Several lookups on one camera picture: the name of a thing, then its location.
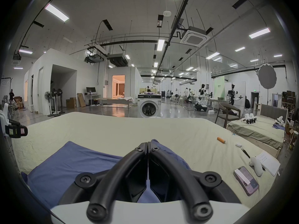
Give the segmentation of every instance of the smartphone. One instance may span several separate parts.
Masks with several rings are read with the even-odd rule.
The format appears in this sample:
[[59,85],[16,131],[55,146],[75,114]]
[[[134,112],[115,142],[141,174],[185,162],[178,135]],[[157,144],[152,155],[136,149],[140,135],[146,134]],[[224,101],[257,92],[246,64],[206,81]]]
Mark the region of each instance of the smartphone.
[[249,184],[245,183],[239,177],[239,175],[235,173],[235,171],[233,172],[233,174],[234,174],[235,178],[238,180],[238,182],[241,184],[241,186],[244,189],[244,191],[246,192],[247,196],[251,196],[252,193],[254,193],[259,188],[259,184],[256,182],[256,180],[251,176],[249,171],[244,166],[238,168],[238,170],[240,170],[240,172],[250,181]]

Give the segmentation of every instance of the white controller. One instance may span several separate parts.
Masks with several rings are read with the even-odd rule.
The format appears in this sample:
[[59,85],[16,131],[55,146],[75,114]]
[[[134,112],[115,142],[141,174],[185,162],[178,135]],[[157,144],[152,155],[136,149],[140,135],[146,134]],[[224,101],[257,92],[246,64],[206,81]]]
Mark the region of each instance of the white controller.
[[260,177],[263,174],[263,168],[262,164],[256,157],[251,157],[250,158],[250,163],[249,166],[254,166],[254,171],[258,177]]

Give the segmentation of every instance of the reflective floor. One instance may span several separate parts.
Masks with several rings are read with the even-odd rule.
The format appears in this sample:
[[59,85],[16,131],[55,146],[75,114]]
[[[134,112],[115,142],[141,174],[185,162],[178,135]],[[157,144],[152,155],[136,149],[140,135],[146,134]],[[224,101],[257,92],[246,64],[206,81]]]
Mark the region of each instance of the reflective floor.
[[[175,104],[174,102],[171,102],[169,99],[165,99],[165,102],[161,103],[161,118],[203,118],[207,119],[211,122],[215,122],[216,120],[216,114],[209,115],[207,112],[198,112],[196,110],[194,111],[188,111],[187,109],[190,109],[189,105],[186,104],[187,109],[185,109],[183,106],[185,105],[179,105]],[[88,113],[88,114],[98,114],[102,115],[102,108],[100,106],[86,106],[86,107],[78,107],[75,109],[66,109],[64,108],[63,111],[65,113],[70,112],[82,112],[82,113]],[[137,117],[137,105],[131,106],[129,108],[129,114],[127,108],[117,108],[117,107],[104,107],[103,108],[103,115],[108,116],[116,116],[116,117]],[[19,121],[22,125],[32,125],[47,119],[54,119],[55,117],[48,117],[42,114],[34,114],[27,110],[20,110],[20,115],[18,112],[14,116],[14,120]],[[223,119],[218,119],[217,124],[222,126],[224,125]],[[283,144],[283,147],[281,149],[281,152],[278,155],[278,161],[281,163],[279,167],[279,172],[282,174],[284,168],[286,167],[286,164],[288,160],[290,159],[291,150],[287,149],[288,143],[289,143],[289,136],[286,135],[286,142]]]

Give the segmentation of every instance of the beige bed sheet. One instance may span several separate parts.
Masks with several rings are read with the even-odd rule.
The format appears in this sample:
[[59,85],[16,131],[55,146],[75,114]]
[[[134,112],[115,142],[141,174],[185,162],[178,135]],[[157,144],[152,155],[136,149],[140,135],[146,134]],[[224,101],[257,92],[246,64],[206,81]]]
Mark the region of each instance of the beige bed sheet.
[[[218,136],[226,143],[219,142]],[[252,156],[260,154],[262,149],[211,121],[198,118],[117,118],[73,112],[28,126],[28,136],[13,139],[13,149],[20,171],[28,174],[68,141],[124,156],[140,143],[152,139],[184,158],[192,170],[220,174],[249,208],[266,195],[275,180],[268,171],[257,177],[249,166],[249,158],[235,144],[242,144]],[[233,176],[234,170],[241,166],[245,166],[260,185],[252,196],[246,195]]]
[[242,136],[249,136],[275,149],[283,146],[284,130],[273,128],[275,120],[266,116],[257,116],[256,122],[247,124],[241,120],[228,123],[229,130]]

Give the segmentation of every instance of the washing machine door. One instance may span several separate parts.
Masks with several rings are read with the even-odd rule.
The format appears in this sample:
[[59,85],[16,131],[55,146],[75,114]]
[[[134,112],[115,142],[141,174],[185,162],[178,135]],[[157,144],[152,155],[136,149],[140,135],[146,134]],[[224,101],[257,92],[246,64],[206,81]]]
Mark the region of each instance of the washing machine door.
[[151,100],[144,101],[140,106],[140,113],[144,118],[157,116],[158,112],[159,109],[157,104]]

